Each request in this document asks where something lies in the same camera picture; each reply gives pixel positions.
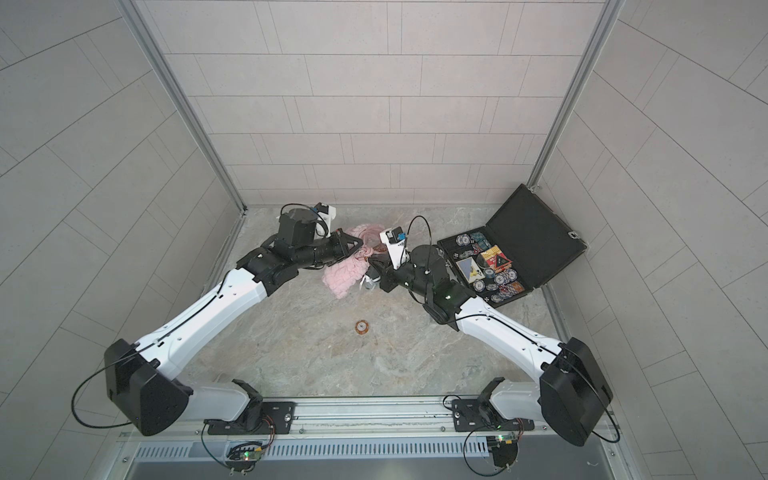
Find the gray tiled wall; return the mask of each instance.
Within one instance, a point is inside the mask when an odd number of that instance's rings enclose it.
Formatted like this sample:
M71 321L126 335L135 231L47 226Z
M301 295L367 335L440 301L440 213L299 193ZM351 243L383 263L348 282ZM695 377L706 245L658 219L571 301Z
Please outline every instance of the gray tiled wall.
M111 0L0 2L0 111L0 476L79 480L106 431L74 388L199 296L238 212ZM118 416L101 376L76 405Z
M766 34L760 0L627 0L541 182L646 478L768 474Z
M137 4L251 205L504 200L530 176L603 7Z

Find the open case lid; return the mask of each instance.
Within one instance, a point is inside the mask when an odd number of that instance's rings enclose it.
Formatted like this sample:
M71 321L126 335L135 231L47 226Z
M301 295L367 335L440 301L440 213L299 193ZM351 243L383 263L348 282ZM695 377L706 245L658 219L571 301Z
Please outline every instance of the open case lid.
M531 288L539 288L578 257L587 246L523 184L485 225L512 268Z

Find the pink towel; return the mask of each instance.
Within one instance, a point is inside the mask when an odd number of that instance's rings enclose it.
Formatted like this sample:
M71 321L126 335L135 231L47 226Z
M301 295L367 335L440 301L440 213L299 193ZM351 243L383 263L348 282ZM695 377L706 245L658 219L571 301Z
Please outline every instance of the pink towel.
M363 275L368 271L368 257L375 252L386 251L381 243L379 234L384 231L383 225L365 223L347 230L353 237L362 239L363 245L350 258L328 266L323 274L323 283L331 289L337 299L344 298Z

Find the wall tile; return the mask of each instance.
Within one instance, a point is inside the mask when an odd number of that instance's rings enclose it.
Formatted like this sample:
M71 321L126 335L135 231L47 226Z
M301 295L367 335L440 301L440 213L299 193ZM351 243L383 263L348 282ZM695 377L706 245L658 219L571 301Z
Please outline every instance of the wall tile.
M123 86L152 69L122 18L91 30L88 37Z
M235 165L233 169L245 189L310 187L301 165Z
M316 204L317 202L325 202L327 204L333 204L336 201L336 196L333 194L333 190L258 190L260 193L260 201L264 205L285 205L289 202L300 202L302 204Z
M390 187L389 165L316 165L318 188Z
M768 105L692 61L677 60L644 111L740 199L768 180L768 138L755 135Z
M402 132L474 134L480 128L484 108L485 99L479 97L405 97Z
M154 202L181 228L214 178L208 161L197 151L165 184Z
M444 164L511 164L523 135L448 134Z
M768 260L768 226L661 130L627 171L721 286Z
M163 212L163 210L157 205L157 203L152 202L149 204L149 207L147 207L147 213L154 218L161 227L163 227L163 230L168 232L168 235L171 235L172 237L175 237L177 233L179 233L179 227L176 226L176 224L169 218L168 215Z
M219 252L223 249L224 243L227 241L227 237L232 231L232 226L239 216L240 212L234 208L234 205L230 205L229 208L219 216L218 221L214 224L214 228L210 231L208 238L205 240L203 248L200 249L197 258L192 264L192 268L190 269L187 278L189 278L195 285L203 287L203 290L208 290L210 288L210 285L206 285L205 283L208 280L208 276L211 273L211 269L216 262Z
M250 134L213 134L216 153L225 165L260 165L261 156Z
M125 320L118 338L133 343L165 323L171 303L150 287L144 289Z
M755 78L765 70L765 67L768 67L768 38L763 37L763 40L728 78L728 81L738 88L746 90L755 81Z
M95 187L164 119L138 81L74 122L48 146Z
M644 278L648 289L653 293L669 283L674 277L691 268L698 262L688 247L680 249L669 260L662 263L656 270Z
M606 306L603 311L594 316L591 320L587 321L587 328L589 333L594 335L599 332L604 326L616 320L616 314L613 309Z
M649 453L643 457L653 475L692 475L694 473L682 450Z
M11 392L107 258L59 224L0 286L0 391Z
M558 150L574 169L579 180L586 180L604 149L589 127L573 113L558 140Z
M561 102L559 97L499 98L491 133L546 134Z
M693 372L696 372L696 366L691 362L686 352L672 355L668 359L661 360L643 369L645 378L650 386L656 386Z
M114 4L100 0L14 0L3 2L0 28L29 56L116 18Z
M353 134L356 164L430 164L434 134Z
M598 157L598 161L594 162L594 165L592 165L592 168L589 170L587 177L582 182L584 188L587 190L592 188L594 182L598 179L598 177L600 177L600 174L603 173L603 169L605 169L605 166L608 165L608 162L611 160L616 159L613 155L611 155L611 152L608 151L607 148L604 148L603 152L600 154L600 157Z
M185 311L189 305L197 302L197 299L200 298L202 293L202 289L192 283L189 279L184 281L184 286L181 287L179 296L176 297L174 305L170 308L170 312L168 313L166 320L173 319L179 313Z
M30 478L41 460L39 449L53 443L69 413L73 386L93 372L104 347L59 329L24 377L0 406L0 421L9 429L29 428L25 442L3 442L0 464L9 478Z
M768 298L765 285L768 285L768 263L742 276L723 288L723 291L755 333L764 343L768 343Z
M63 430L56 435L51 448L32 476L43 478L83 478L104 439L98 435Z
M163 227L143 214L75 305L75 311L119 329L170 242Z
M634 100L667 47L634 28L616 22L594 70L623 96Z
M526 56L426 55L421 95L514 96L520 92L529 61Z
M78 210L120 242L171 175L149 142L143 141L80 202Z
M400 187L463 188L468 175L468 165L401 165Z
M533 56L520 90L522 97L562 97L576 72L581 57Z
M700 264L654 296L741 440L765 441L765 345Z
M768 442L745 445L761 472L768 472Z
M685 246L616 160L608 162L589 194L641 276L653 272Z
M578 303L585 321L589 322L606 307L610 308L586 257L577 257L563 269L563 273L568 278L568 283L571 284L571 290L573 290L576 303Z
M0 147L22 160L111 95L74 41L12 65L0 71Z
M389 2L386 8L387 53L400 55L402 53L402 2Z
M760 185L760 188L745 198L744 204L758 217L768 214L768 182Z
M302 55L195 55L195 58L214 95L312 94Z
M0 279L82 200L90 189L46 147L0 177Z
M178 112L157 128L157 136L179 165L184 165L192 152L197 149L197 144Z
M345 188L334 192L339 205L413 204L412 188Z
M165 59L185 94L190 97L194 95L213 95L195 55L165 55Z
M160 83L160 79L157 77L154 70L147 73L144 77L141 77L141 83L144 84L144 87L149 91L149 94L152 95L154 103L156 103L157 107L160 108L160 111L163 112L164 117L170 117L176 111L176 105L174 105L173 101L168 96L168 92Z
M402 53L496 55L507 11L502 3L404 3Z
M299 97L296 104L308 133L389 132L387 97Z
M531 176L533 165L481 165L475 187L517 188Z
M406 55L306 56L315 95L418 95L421 65Z
M493 125L493 117L496 115L496 106L498 105L498 97L488 97L485 99L485 108L482 112L482 120L480 121L480 134L491 133L491 126Z
M587 3L525 4L513 55L582 55L602 9Z
M618 322L594 335L594 342L611 377L614 394L628 412L627 420L643 453L678 450L680 446L648 386Z
M484 204L485 188L416 188L414 204Z
M87 33L75 37L74 43L78 44L78 47L80 47L85 56L88 57L88 61L96 69L101 79L104 80L104 83L106 83L109 89L112 90L112 93L118 93L123 89L123 84L120 82L117 75L114 74L112 67L109 66L104 59L104 56L101 55L98 48L96 48L96 45L94 45L94 42L88 37Z
M568 163L563 163L558 179L551 185L552 194L569 226L589 243L603 230L605 219L574 171Z
M728 78L763 39L767 22L768 5L760 0L706 5L684 0L654 2L639 29Z
M386 3L274 2L283 53L386 55Z
M114 342L114 336L117 335L114 330L85 318L77 312L70 312L64 322L61 323L60 328L96 342L103 347L110 346Z
M192 268L194 258L203 248L203 243L210 234L211 225L200 209L192 210L187 221L179 230L173 243L157 266L155 274L174 290L184 285L187 274Z
M675 331L616 237L589 263L641 368L683 351Z
M762 475L733 431L728 418L698 373L654 387L661 408L669 419L688 462L699 480L733 476L759 480ZM701 422L718 425L717 435ZM711 455L712 449L719 454Z
M118 242L112 240L109 235L77 209L71 211L64 222L107 255L111 255L114 249L118 248Z
M273 164L343 164L337 134L264 134Z
M197 103L217 134L292 132L280 97L197 97Z
M654 122L594 73L579 98L576 112L624 167L632 161L656 127Z
M656 68L654 68L653 73L650 74L650 77L645 82L645 85L643 85L643 89L640 90L640 94L633 101L637 108L642 110L646 105L648 105L650 98L653 97L656 93L656 90L659 89L659 85L661 85L661 82L664 81L664 79L667 77L667 74L670 72L672 66L675 64L679 57L680 54L670 50L669 48L666 52L664 52L664 55L661 57L661 60L659 60L658 65L656 65Z
M170 53L267 53L250 2L153 0L146 5Z

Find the black cable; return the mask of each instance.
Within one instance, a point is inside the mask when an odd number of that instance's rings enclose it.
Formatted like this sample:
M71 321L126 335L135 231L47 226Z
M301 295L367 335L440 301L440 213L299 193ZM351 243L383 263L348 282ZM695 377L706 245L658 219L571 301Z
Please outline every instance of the black cable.
M203 428L200 429L200 443L203 444L203 448L205 449L206 452L208 452L208 455L210 455L210 457L213 460L216 460L216 463L218 463L219 465L223 466L227 470L231 470L231 468L227 467L221 460L219 460L218 458L214 457L214 454L211 453L210 450L208 449L208 447L205 445L205 440L203 440L203 432L205 432L205 426L206 425L208 425L207 420L203 420Z
M129 356L121 357L121 358L119 358L119 359L115 360L114 362L110 363L109 365L105 366L104 368L101 368L101 369L97 370L96 372L94 372L94 373L93 373L93 375L91 375L91 376L89 376L88 378L86 378L85 380L83 380L83 381L82 381L82 383L81 383L80 385L78 385L78 387L77 387L76 389L74 389L74 393L72 393L72 399L71 399L71 401L70 401L70 406L69 406L69 409L70 409L70 411L71 411L71 413L72 413L72 416L74 417L74 419L75 419L75 420L76 420L76 421L77 421L77 422L78 422L80 425L82 425L82 426L84 426L84 427L88 427L88 428L90 428L90 429L113 429L113 428L115 428L115 427L123 427L123 426L126 426L126 425L130 425L132 422L118 423L118 424L116 424L116 425L91 425L91 424L89 424L89 423L83 422L83 420L82 420L82 419L80 419L80 417L78 417L78 414L77 414L77 412L74 410L74 401L75 401L75 398L78 396L78 392L80 391L80 389L81 389L81 388L83 388L83 386L84 386L86 383L88 383L88 381L89 381L89 380L91 380L92 378L94 378L94 377L95 377L96 375L98 375L99 373L101 373L101 372L105 371L106 369L108 369L108 368L109 368L109 367L111 367L111 366L114 366L114 365L116 365L118 362L121 362L121 361L123 361L123 360L125 360L125 361L128 361L128 360L130 360L130 359L134 358L134 357L135 357L136 355L138 355L139 353L142 353L142 352L143 352L143 351L145 351L146 349L148 349L148 348L150 348L150 347L152 347L152 346L155 346L155 345L157 345L159 342L161 342L161 341L162 341L162 339L166 338L166 337L167 337L167 336L169 336L171 333L173 333L173 332L175 332L176 330L178 330L179 328L181 328L181 326L182 326L182 325L184 325L186 322L189 322L190 320L192 320L192 319L194 318L194 316L195 316L195 315L197 315L198 313L200 313L201 311L203 311L203 309L204 309L205 307L209 306L209 305L210 305L210 303L211 303L211 302L213 302L213 301L214 301L214 300L215 300L215 299L216 299L216 298L219 296L219 293L221 293L221 289L222 289L222 288L224 288L224 283L227 281L227 277L229 276L229 274L230 274L230 272L227 272L227 273L224 275L224 278L221 280L221 285L219 285L219 289L216 291L216 295L212 296L212 297L211 297L211 299L210 299L210 300L208 300L208 301L207 301L207 303L206 303L205 305L203 305L203 306L202 306L202 307L201 307L201 308L200 308L200 309L199 309L197 312L193 313L193 314L192 314L192 315L191 315L189 318L185 319L185 320L184 320L182 323L179 323L179 324L178 324L178 325L176 325L174 328L170 329L170 332L167 332L167 333L165 333L165 335L163 335L163 336L162 336L162 337L160 337L159 339L155 340L154 342L150 343L149 345L145 346L143 349L141 349L141 350L138 350L138 351L136 351L136 352L133 352L133 353L132 353L132 354L130 354Z
M307 210L309 210L310 212L312 212L313 214L317 215L317 218L319 218L319 220L321 222L323 222L323 232L324 232L323 233L323 237L327 236L328 233L330 233L330 229L329 229L328 224L326 223L326 221L323 220L323 218L320 216L320 213L317 210L315 210L314 208L310 207L309 205L305 205L305 204L285 204L285 205L283 205L280 208L280 215L283 214L283 209L285 209L285 207L289 207L291 205L296 205L297 207L304 207Z

